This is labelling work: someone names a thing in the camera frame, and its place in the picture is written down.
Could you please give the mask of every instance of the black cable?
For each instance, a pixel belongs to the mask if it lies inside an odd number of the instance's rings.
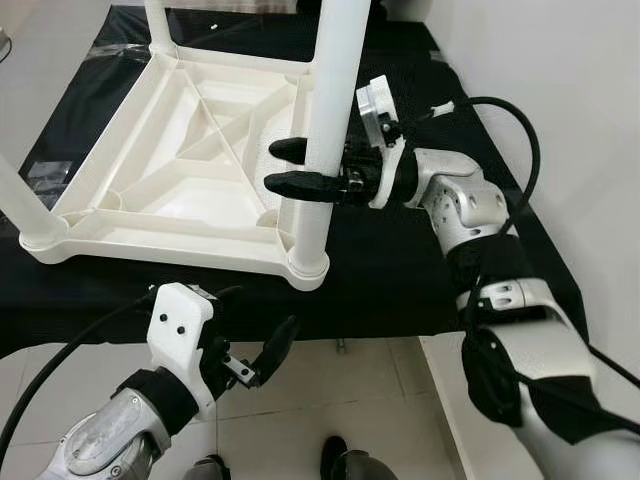
[[[540,163],[541,163],[541,154],[540,154],[540,142],[538,141],[538,136],[533,128],[533,125],[527,118],[527,116],[515,105],[507,102],[506,100],[502,100],[500,98],[495,97],[473,97],[464,100],[460,100],[454,102],[453,109],[460,107],[467,107],[473,105],[493,105],[500,107],[509,113],[511,113],[522,125],[529,138],[529,143],[531,144],[531,173],[529,174],[529,179],[527,181],[527,185],[522,193],[522,197],[520,201],[516,204],[511,214],[502,224],[498,233],[496,234],[496,238],[503,237],[507,234],[509,229],[514,225],[515,221],[522,215],[522,212],[527,207],[529,200],[531,199],[531,195],[535,189],[535,186],[538,182],[538,177],[540,175]],[[561,388],[543,384],[536,380],[533,380],[526,375],[515,370],[513,367],[506,367],[499,363],[493,356],[489,355],[483,348],[480,347],[477,341],[477,331],[478,326],[475,322],[475,313],[478,307],[478,299],[480,298],[480,291],[484,285],[485,276],[486,276],[486,265],[487,265],[487,251],[483,253],[483,259],[480,264],[480,272],[474,283],[471,291],[469,292],[469,299],[467,301],[467,306],[465,310],[464,317],[464,325],[465,332],[469,337],[469,341],[471,343],[472,348],[475,348],[479,351],[488,361],[490,361],[498,370],[501,370],[508,377],[527,385],[527,387],[538,390],[546,395],[556,398],[562,402],[565,402],[569,405],[572,405],[576,408],[579,408],[588,413],[597,415],[602,419],[618,426],[619,428],[628,430],[637,435],[640,435],[640,424],[633,422],[627,418],[624,418],[620,415],[612,413],[608,410],[605,410],[602,407],[594,407],[586,402],[584,402],[580,397],[572,392],[568,392]],[[591,345],[587,345],[589,351],[596,357],[599,358],[602,362],[604,362],[608,367],[613,369],[615,372],[623,376],[626,380],[631,382],[633,385],[640,389],[640,380],[634,377],[631,373],[625,370],[622,366],[614,362],[612,359],[604,355],[602,352],[597,350]]]
[[[20,418],[24,414],[25,410],[29,406],[29,403],[38,392],[40,387],[44,384],[44,382],[51,376],[51,374],[55,371],[56,368],[60,366],[60,364],[71,355],[74,350],[76,350],[81,344],[82,341],[95,332],[98,328],[102,327],[105,323],[114,319],[118,315],[130,310],[133,307],[136,307],[143,303],[145,300],[152,298],[156,293],[156,289],[153,288],[146,295],[134,300],[127,305],[124,305],[111,313],[108,313],[104,317],[99,318],[87,328],[85,328],[80,334],[78,334],[73,340],[67,343],[58,353],[56,353],[51,360],[40,370],[38,375],[31,381],[29,386],[26,388],[24,393],[20,396],[20,399],[16,403],[15,407],[9,415],[7,419],[7,423],[5,424],[2,435],[0,435],[0,471],[2,470],[2,464],[4,462],[4,457],[7,454],[7,449],[9,448],[9,444],[11,442],[11,437],[18,426],[18,422],[20,422]]]
[[[587,348],[589,349],[589,351],[594,357],[596,357],[598,360],[600,360],[602,363],[604,363],[607,367],[609,367],[611,370],[616,372],[618,375],[623,377],[629,383],[633,384],[633,386],[640,389],[640,379],[638,377],[634,376],[631,372],[626,370],[619,363],[616,363],[614,360],[607,357],[604,353],[602,353],[600,350],[598,350],[596,347],[594,347],[590,343],[587,344]]]
[[[7,50],[7,53],[5,53],[4,56],[0,59],[0,63],[4,62],[11,53],[11,50],[13,50],[13,40],[11,40],[10,37],[7,37],[7,39],[9,40],[9,50]]]

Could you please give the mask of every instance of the white floor tile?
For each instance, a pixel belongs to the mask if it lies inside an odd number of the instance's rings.
[[[49,465],[58,443],[9,447],[0,480],[34,480]]]
[[[26,349],[0,360],[0,426],[7,421],[16,402],[26,362]]]
[[[149,480],[181,480],[194,463],[217,453],[215,422],[187,425],[151,469]]]
[[[404,394],[432,393],[434,386],[418,337],[390,338],[389,346]]]
[[[257,343],[233,344],[240,359],[255,359]],[[402,395],[386,339],[347,340],[339,355],[333,340],[296,342],[269,382],[247,391],[241,386],[218,402],[218,418],[338,404]]]
[[[389,397],[218,422],[219,452],[242,480],[317,480],[324,440],[384,461],[402,480],[453,479],[430,395]]]
[[[20,391],[60,349],[48,344],[29,350]],[[13,444],[57,441],[85,415],[109,401],[118,385],[140,368],[149,368],[146,344],[83,345],[54,372],[31,401]]]

